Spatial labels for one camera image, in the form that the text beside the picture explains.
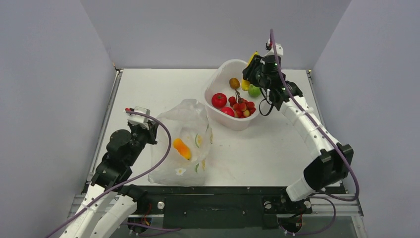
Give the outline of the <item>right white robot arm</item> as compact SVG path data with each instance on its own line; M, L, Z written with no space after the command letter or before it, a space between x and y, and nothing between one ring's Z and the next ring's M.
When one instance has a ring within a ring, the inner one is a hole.
M286 194L279 199L280 207L291 212L299 206L299 201L346 178L354 151L326 131L301 89L285 79L279 62L279 56L254 55L243 70L243 78L259 87L271 107L289 119L310 152L312 161L302 177L287 186Z

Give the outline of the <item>red fake apple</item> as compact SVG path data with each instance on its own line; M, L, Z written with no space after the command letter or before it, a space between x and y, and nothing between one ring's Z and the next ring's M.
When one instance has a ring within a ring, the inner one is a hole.
M223 107L220 111L230 117L235 117L235 111L230 107Z

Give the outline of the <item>clear plastic bag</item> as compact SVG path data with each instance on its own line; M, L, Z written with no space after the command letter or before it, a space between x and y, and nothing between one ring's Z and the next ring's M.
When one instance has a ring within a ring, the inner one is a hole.
M167 157L148 174L148 181L169 186L204 185L213 138L205 106L195 99L185 99L157 119L167 130L158 127L157 145L151 147L152 165L164 154Z

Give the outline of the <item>yellow fake banana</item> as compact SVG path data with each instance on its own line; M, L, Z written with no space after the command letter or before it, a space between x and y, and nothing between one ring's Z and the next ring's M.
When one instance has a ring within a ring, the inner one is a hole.
M248 60L248 63L247 63L247 66L249 66L250 65L250 63L251 63L251 61L252 61L252 59L253 59L253 57L255 56L255 55L257 55L258 54L258 51L255 51L253 54L252 54L252 56L249 58L249 60ZM249 88L250 88L250 82L249 81L247 81L246 79L242 79L242 81L241 81L241 89L243 90L243 91L248 91L249 90Z

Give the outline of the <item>orange fake mango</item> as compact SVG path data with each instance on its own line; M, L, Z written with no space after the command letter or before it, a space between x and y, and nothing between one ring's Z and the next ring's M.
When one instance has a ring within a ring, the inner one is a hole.
M190 148L183 142L181 138L176 138L174 140L173 147L186 160L190 160L192 158L192 153L191 153Z

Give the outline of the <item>red fake grape bunch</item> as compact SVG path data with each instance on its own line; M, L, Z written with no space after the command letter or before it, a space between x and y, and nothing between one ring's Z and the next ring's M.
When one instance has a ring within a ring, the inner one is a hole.
M255 103L243 98L238 91L235 92L235 96L228 97L227 102L230 108L235 111L237 119L248 118L256 112Z

